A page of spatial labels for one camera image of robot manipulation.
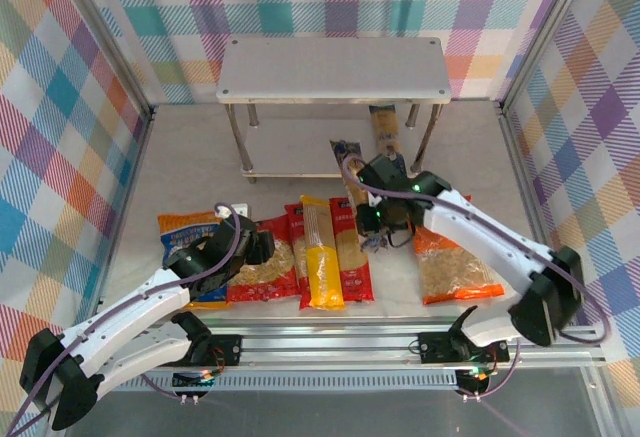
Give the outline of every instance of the yellow pasta package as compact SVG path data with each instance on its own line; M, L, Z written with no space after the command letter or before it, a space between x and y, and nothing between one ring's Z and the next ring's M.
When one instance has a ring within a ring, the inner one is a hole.
M300 201L304 214L310 305L316 309L343 310L344 298L329 202L306 195Z

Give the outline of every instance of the lower shelf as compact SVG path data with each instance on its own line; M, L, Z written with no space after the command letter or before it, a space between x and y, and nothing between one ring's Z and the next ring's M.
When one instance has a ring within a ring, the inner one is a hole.
M413 163L426 118L413 129L398 116L407 169ZM263 119L249 127L245 145L253 163L245 177L340 177L331 140L360 142L365 160L378 154L371 119Z

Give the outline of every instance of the blue pasta package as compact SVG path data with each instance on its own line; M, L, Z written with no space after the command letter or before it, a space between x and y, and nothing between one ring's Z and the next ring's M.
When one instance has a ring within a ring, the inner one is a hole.
M163 261L176 250L186 247L193 241L213 235L220 225L216 213L200 212L196 214L162 214L158 216L160 241L164 246ZM220 309L227 307L227 286L209 292L187 305L191 309Z

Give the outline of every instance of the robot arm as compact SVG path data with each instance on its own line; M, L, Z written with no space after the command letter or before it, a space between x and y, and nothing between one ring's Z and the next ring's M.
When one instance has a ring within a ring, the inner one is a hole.
M423 226L456 242L487 263L518 294L488 309L465 312L452 328L458 334L458 341L466 339L476 347L486 347L499 340L523 336L537 345L549 346L582 304L582 295L576 288L552 268L532 258L534 253L548 256L549 261L582 283L580 257L572 249L564 247L553 252L545 245L526 239L474 207L436 175L422 172L410 179L386 157L373 159L360 170L358 177L364 184L377 189L430 195L440 202L437 205L428 201L371 196L369 205L357 208L356 221L362 235L392 233L406 228L407 221ZM462 207L466 212L461 216L447 203ZM484 220L485 225L480 225L479 220Z
M228 217L213 236L175 252L138 289L91 319L58 336L43 329L31 338L20 385L30 393L54 366L34 399L41 411L51 408L53 430L73 425L107 392L154 367L173 361L215 365L211 333L190 312L174 315L157 329L146 329L221 287L245 263L257 265L271 258L273 235L258 232L252 221L238 217L240 237L235 251L231 250L236 235L234 219ZM229 254L226 263L219 265ZM212 274L190 279L214 266L219 268ZM64 356L71 349L70 355Z

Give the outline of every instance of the white shelf top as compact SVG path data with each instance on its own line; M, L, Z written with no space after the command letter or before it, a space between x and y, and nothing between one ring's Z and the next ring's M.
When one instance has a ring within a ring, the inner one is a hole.
M451 87L435 37L235 38L216 97L225 104L446 104Z

